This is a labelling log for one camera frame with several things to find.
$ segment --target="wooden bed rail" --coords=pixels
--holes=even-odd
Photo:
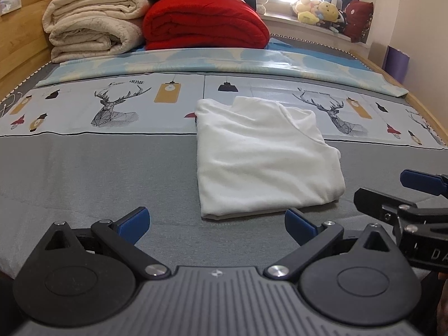
[[[22,0],[22,8],[0,16],[0,100],[50,61],[51,44],[42,15],[51,0]]]
[[[393,78],[391,75],[389,75],[387,72],[382,70],[380,67],[378,67],[375,63],[371,62],[370,60],[361,57],[357,52],[350,51],[350,53],[359,59],[361,62],[363,62],[366,66],[368,66],[371,70],[373,70],[376,73],[380,73],[383,75],[384,79],[389,82],[392,85],[403,87],[400,82],[398,82],[395,78]],[[443,127],[443,125],[440,123],[440,121],[424,106],[421,101],[411,92],[409,92],[406,95],[406,102],[411,105],[414,109],[417,110],[417,112],[422,116],[423,119],[426,120],[426,122],[434,129],[434,131],[440,136],[440,138],[443,140],[445,144],[448,145],[448,131],[446,128]]]

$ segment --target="folded red blanket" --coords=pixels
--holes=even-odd
[[[269,30],[241,0],[160,0],[143,22],[146,49],[259,48]]]

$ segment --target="folded white shirt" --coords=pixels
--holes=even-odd
[[[201,215],[214,220],[322,205],[345,190],[340,152],[313,111],[257,97],[199,100]]]

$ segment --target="beige blanket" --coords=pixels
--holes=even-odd
[[[150,6],[148,0],[53,0],[43,14],[42,25],[45,32],[52,32],[62,19],[76,14],[132,20],[144,16]]]
[[[60,21],[51,32],[53,63],[121,54],[144,42],[142,18],[129,21],[80,15]]]

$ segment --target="red cushion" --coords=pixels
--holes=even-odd
[[[143,21],[146,49],[260,48],[269,30],[241,0],[160,0]]]
[[[373,3],[352,0],[344,10],[346,13],[346,27],[344,35],[352,39],[352,43],[361,41],[365,30],[370,27],[373,15]]]

